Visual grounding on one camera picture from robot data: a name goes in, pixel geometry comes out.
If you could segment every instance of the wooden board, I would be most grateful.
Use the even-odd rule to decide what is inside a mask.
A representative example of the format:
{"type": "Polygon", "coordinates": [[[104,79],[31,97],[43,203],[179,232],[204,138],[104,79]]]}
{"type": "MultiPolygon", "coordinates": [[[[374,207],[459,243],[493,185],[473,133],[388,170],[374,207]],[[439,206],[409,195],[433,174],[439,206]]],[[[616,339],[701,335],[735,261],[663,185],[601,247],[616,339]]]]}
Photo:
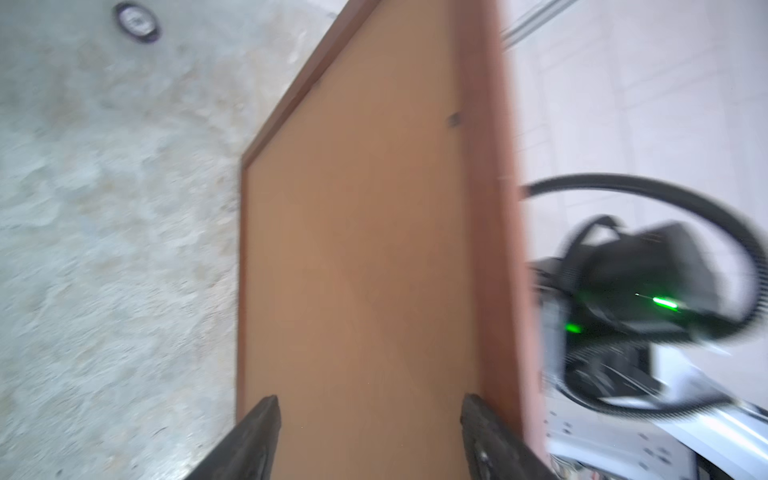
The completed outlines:
{"type": "Polygon", "coordinates": [[[478,391],[447,4],[384,0],[247,170],[244,403],[274,478],[467,478],[478,391]]]}
{"type": "Polygon", "coordinates": [[[243,157],[237,408],[279,396],[274,478],[466,478],[466,392],[543,451],[493,8],[350,0],[243,157]]]}

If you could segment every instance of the gray concrete floor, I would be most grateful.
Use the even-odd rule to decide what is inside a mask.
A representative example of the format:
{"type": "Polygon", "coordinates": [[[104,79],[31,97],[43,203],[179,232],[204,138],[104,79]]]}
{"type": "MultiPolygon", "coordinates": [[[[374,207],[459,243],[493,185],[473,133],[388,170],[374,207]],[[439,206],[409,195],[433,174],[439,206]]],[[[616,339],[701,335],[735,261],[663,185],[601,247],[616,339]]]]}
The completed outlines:
{"type": "Polygon", "coordinates": [[[0,2],[0,478],[183,478],[233,426],[238,160],[334,16],[146,0],[140,45],[114,3],[0,2]]]}

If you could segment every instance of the metal rail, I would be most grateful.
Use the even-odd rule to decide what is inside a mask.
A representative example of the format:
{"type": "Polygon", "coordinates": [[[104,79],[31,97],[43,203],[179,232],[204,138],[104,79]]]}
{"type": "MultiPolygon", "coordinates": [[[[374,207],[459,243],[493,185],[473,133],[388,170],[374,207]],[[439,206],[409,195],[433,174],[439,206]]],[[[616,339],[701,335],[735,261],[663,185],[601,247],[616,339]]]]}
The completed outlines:
{"type": "Polygon", "coordinates": [[[549,0],[532,8],[528,13],[520,17],[510,28],[502,32],[502,44],[508,50],[515,46],[523,38],[538,30],[543,24],[558,16],[566,8],[578,0],[549,0]]]}

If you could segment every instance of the brown wooden frame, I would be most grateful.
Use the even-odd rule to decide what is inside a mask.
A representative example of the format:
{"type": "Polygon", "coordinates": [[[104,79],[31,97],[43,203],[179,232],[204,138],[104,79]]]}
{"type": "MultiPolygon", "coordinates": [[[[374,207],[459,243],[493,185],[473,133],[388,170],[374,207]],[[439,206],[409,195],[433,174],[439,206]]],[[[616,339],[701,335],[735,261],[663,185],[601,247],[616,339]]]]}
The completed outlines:
{"type": "MultiPolygon", "coordinates": [[[[455,63],[461,100],[462,158],[480,343],[481,395],[544,454],[541,349],[512,159],[502,43],[495,0],[446,0],[453,6],[455,63]]],[[[243,172],[321,79],[379,0],[349,0],[275,107],[242,159],[243,172]]],[[[244,409],[245,312],[243,295],[247,218],[246,175],[241,175],[240,306],[237,340],[237,418],[244,409]]]]}

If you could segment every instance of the green led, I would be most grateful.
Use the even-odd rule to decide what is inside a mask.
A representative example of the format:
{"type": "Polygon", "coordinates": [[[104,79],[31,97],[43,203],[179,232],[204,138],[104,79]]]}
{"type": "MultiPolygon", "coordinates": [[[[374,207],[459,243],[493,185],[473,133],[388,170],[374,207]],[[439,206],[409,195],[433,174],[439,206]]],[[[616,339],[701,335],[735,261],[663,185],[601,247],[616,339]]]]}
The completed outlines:
{"type": "Polygon", "coordinates": [[[658,306],[662,306],[670,310],[677,310],[677,304],[675,302],[672,302],[667,299],[659,298],[657,296],[655,296],[653,300],[654,300],[654,303],[656,303],[658,306]]]}

